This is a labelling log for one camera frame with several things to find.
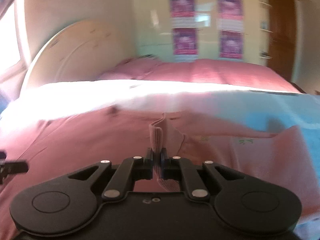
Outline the upper left purple poster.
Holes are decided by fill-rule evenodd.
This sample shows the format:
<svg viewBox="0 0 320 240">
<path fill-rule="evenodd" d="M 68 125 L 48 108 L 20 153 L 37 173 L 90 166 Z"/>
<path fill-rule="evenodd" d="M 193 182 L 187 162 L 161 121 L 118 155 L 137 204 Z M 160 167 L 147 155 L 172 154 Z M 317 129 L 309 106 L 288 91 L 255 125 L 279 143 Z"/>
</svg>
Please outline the upper left purple poster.
<svg viewBox="0 0 320 240">
<path fill-rule="evenodd" d="M 171 18 L 195 16 L 195 0 L 169 0 Z"/>
</svg>

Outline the upper right purple poster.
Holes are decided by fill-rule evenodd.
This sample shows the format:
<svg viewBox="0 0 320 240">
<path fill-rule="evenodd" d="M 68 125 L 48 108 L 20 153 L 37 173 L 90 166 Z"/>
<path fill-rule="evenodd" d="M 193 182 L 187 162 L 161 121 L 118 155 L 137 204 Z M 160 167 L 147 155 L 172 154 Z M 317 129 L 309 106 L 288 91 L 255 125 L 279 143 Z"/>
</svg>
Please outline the upper right purple poster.
<svg viewBox="0 0 320 240">
<path fill-rule="evenodd" d="M 242 21 L 243 0 L 217 0 L 220 19 Z"/>
</svg>

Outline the cream glossy wardrobe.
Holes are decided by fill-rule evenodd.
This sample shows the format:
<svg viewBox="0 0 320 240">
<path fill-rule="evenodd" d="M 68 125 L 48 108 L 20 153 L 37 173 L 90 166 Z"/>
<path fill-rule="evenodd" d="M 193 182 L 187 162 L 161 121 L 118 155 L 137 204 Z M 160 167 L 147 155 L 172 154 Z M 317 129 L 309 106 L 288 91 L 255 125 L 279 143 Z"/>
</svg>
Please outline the cream glossy wardrobe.
<svg viewBox="0 0 320 240">
<path fill-rule="evenodd" d="M 260 1 L 242 0 L 242 60 L 260 64 Z M 135 42 L 138 55 L 153 54 L 173 62 L 174 42 L 169 0 L 133 0 Z M 195 0 L 195 24 L 199 58 L 218 59 L 220 31 L 218 0 Z"/>
</svg>

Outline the brown wooden door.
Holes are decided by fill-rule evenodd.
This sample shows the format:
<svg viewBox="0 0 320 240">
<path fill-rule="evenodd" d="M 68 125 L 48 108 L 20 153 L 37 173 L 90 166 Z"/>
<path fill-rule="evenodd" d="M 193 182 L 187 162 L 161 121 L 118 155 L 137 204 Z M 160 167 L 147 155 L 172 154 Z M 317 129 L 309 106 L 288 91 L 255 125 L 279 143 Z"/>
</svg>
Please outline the brown wooden door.
<svg viewBox="0 0 320 240">
<path fill-rule="evenodd" d="M 268 0 L 269 37 L 267 66 L 290 81 L 296 52 L 297 20 L 295 0 Z"/>
</svg>

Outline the lower right purple poster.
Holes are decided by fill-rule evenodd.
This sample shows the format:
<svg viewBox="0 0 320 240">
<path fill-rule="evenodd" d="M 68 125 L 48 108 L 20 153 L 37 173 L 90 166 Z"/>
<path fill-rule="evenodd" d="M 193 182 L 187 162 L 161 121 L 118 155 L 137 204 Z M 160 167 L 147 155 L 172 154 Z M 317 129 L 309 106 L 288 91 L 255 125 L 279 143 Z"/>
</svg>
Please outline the lower right purple poster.
<svg viewBox="0 0 320 240">
<path fill-rule="evenodd" d="M 220 58 L 242 60 L 243 33 L 229 30 L 220 31 Z"/>
</svg>

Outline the lower left purple poster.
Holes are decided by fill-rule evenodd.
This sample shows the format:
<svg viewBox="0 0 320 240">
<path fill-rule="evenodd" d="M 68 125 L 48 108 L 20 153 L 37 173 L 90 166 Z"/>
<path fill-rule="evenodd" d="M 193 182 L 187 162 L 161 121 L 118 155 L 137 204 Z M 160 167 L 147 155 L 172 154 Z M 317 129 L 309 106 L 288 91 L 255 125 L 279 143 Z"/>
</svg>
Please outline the lower left purple poster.
<svg viewBox="0 0 320 240">
<path fill-rule="evenodd" d="M 175 28 L 172 30 L 174 55 L 197 55 L 197 29 Z"/>
</svg>

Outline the pink quilt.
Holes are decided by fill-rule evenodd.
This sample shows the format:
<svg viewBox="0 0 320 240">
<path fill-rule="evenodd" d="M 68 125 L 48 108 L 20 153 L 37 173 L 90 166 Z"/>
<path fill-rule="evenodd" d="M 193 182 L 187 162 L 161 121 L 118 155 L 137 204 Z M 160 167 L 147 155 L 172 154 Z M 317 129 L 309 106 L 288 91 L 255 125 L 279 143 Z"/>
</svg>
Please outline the pink quilt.
<svg viewBox="0 0 320 240">
<path fill-rule="evenodd" d="M 223 60 L 199 59 L 193 62 L 164 62 L 140 80 L 214 83 L 298 93 L 291 83 L 265 66 Z"/>
</svg>

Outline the blue patterned bed sheet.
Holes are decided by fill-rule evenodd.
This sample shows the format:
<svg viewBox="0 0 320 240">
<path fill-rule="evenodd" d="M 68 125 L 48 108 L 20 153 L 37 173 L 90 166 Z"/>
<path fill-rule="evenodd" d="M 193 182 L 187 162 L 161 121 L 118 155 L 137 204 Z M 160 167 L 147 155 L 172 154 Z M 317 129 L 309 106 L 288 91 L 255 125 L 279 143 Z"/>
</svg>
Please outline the blue patterned bed sheet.
<svg viewBox="0 0 320 240">
<path fill-rule="evenodd" d="M 313 95 L 174 81 L 58 82 L 23 93 L 9 103 L 1 118 L 53 120 L 107 107 L 159 114 L 187 111 L 268 133 L 297 126 L 319 185 L 319 97 Z M 319 239 L 319 215 L 306 222 L 299 219 L 295 233 L 302 239 Z"/>
</svg>

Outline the cream round headboard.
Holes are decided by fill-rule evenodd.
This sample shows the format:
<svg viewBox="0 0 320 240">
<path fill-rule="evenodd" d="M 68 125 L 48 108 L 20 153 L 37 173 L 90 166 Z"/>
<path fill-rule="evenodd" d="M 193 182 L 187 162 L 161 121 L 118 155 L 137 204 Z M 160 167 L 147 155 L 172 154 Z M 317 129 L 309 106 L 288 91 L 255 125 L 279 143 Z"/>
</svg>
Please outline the cream round headboard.
<svg viewBox="0 0 320 240">
<path fill-rule="evenodd" d="M 48 83 L 91 81 L 134 54 L 113 25 L 81 20 L 54 35 L 37 53 L 23 81 L 23 90 Z"/>
</svg>

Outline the purple poster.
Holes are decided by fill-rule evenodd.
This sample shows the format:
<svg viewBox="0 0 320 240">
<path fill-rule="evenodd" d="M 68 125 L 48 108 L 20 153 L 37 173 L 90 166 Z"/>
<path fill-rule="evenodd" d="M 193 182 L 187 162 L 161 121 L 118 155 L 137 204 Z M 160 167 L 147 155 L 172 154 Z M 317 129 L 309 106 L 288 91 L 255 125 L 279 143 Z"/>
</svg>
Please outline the purple poster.
<svg viewBox="0 0 320 240">
<path fill-rule="evenodd" d="M 195 0 L 169 0 L 171 18 L 195 16 Z"/>
<path fill-rule="evenodd" d="M 242 21 L 243 0 L 217 0 L 220 19 Z"/>
<path fill-rule="evenodd" d="M 243 33 L 229 30 L 220 31 L 220 58 L 242 60 Z"/>
<path fill-rule="evenodd" d="M 174 55 L 197 55 L 197 29 L 175 28 L 172 30 Z"/>
</svg>

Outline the pink ribbed garment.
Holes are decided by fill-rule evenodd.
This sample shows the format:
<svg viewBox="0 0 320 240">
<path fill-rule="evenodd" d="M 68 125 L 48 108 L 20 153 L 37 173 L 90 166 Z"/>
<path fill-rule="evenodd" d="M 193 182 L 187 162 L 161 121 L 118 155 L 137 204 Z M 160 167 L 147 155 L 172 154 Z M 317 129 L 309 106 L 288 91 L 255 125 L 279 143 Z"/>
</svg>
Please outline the pink ribbed garment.
<svg viewBox="0 0 320 240">
<path fill-rule="evenodd" d="M 9 206 L 25 188 L 101 160 L 115 164 L 148 148 L 194 164 L 211 160 L 282 186 L 302 202 L 300 222 L 319 215 L 319 185 L 302 133 L 292 126 L 280 133 L 192 112 L 150 113 L 107 107 L 65 118 L 1 118 L 1 149 L 10 160 L 24 159 L 29 171 L 9 176 L 1 186 L 1 239 L 17 230 Z"/>
</svg>

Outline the pink pillow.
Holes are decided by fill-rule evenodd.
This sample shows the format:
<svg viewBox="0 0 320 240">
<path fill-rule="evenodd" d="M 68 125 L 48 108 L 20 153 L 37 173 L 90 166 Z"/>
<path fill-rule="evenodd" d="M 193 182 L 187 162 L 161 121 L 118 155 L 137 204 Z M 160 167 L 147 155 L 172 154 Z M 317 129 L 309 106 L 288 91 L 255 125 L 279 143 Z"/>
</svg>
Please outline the pink pillow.
<svg viewBox="0 0 320 240">
<path fill-rule="evenodd" d="M 161 63 L 161 60 L 149 57 L 126 59 L 101 74 L 98 80 L 140 80 L 151 74 Z"/>
</svg>

